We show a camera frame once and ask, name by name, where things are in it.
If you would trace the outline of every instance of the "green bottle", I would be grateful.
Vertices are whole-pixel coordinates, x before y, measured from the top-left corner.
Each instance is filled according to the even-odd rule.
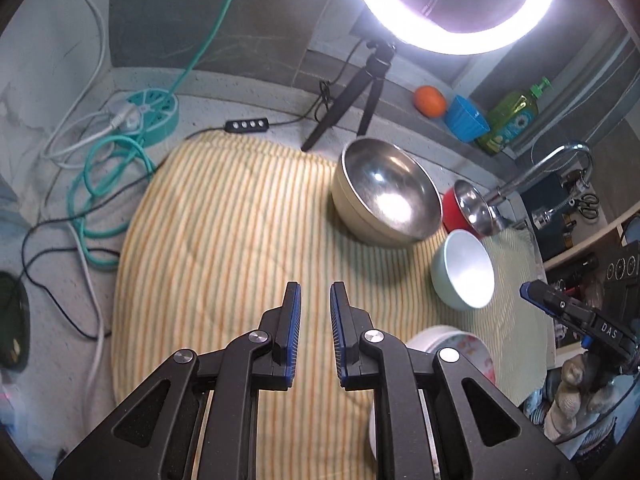
[[[529,91],[508,93],[486,117],[491,128],[489,133],[476,139],[476,144],[489,155],[500,153],[504,147],[519,136],[538,114],[538,99],[551,83],[546,77]]]

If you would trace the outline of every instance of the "faucet spout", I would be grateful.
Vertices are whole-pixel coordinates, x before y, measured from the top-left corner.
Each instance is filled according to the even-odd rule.
[[[583,193],[590,184],[591,175],[593,174],[593,153],[589,146],[587,146],[583,142],[569,142],[564,146],[559,146],[551,153],[549,153],[545,158],[543,158],[539,163],[530,168],[529,171],[526,171],[524,174],[519,175],[514,178],[510,182],[504,184],[503,186],[498,186],[495,189],[491,190],[484,196],[485,201],[489,206],[495,206],[501,204],[507,197],[518,190],[519,188],[530,184],[535,178],[540,176],[543,171],[548,170],[548,168],[552,167],[553,164],[563,155],[567,155],[571,152],[582,152],[589,159],[587,168],[583,170],[581,180],[577,183],[578,193]]]

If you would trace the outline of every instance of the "ring light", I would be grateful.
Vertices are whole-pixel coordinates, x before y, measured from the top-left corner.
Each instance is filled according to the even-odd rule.
[[[542,19],[552,0],[526,0],[510,18],[479,32],[447,32],[420,16],[401,0],[364,0],[373,15],[396,38],[442,54],[480,54],[497,50],[522,38]]]

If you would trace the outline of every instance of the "orange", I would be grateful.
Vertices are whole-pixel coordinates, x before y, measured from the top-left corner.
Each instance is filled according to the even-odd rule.
[[[442,117],[447,111],[447,100],[437,88],[421,86],[414,92],[414,105],[430,119]]]

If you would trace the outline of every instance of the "yellow striped cloth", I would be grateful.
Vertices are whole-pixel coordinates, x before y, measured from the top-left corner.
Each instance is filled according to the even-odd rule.
[[[410,250],[365,246],[334,209],[334,163],[264,140],[209,132],[178,147],[131,223],[116,285],[112,362],[121,401],[177,349],[225,347],[302,286],[294,386],[260,394],[257,477],[374,478],[368,392],[335,373],[329,286],[342,280],[376,327],[408,340],[434,324],[479,335],[498,386],[519,403],[545,377],[545,319],[518,297],[535,279],[528,233],[484,242],[496,275],[492,303],[461,313],[437,298],[430,260],[446,233]]]

